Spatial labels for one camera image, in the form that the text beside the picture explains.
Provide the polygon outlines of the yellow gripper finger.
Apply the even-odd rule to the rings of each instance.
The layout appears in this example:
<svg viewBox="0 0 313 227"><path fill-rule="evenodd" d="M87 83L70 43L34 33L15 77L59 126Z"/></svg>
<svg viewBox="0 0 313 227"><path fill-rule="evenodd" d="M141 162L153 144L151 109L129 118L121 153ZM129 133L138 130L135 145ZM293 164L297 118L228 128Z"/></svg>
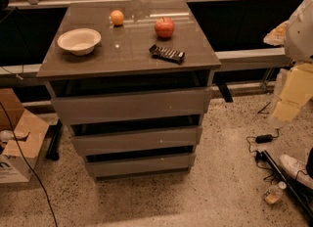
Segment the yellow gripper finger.
<svg viewBox="0 0 313 227"><path fill-rule="evenodd" d="M263 42L272 46L284 46L286 29L289 22L285 21L280 23L278 26L273 28L269 33L263 38Z"/></svg>
<svg viewBox="0 0 313 227"><path fill-rule="evenodd" d="M276 78L269 124L282 128L290 123L313 98L313 65L301 63L281 69Z"/></svg>

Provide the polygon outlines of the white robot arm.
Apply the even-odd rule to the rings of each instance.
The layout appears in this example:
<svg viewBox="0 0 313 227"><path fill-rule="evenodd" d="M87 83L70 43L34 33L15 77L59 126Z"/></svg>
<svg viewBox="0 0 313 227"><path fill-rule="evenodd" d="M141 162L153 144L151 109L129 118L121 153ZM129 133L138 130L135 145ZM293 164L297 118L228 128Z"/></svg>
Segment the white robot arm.
<svg viewBox="0 0 313 227"><path fill-rule="evenodd" d="M282 128L290 123L313 98L313 0L304 0L290 18L272 29L263 42L283 46L294 61L276 78L269 123Z"/></svg>

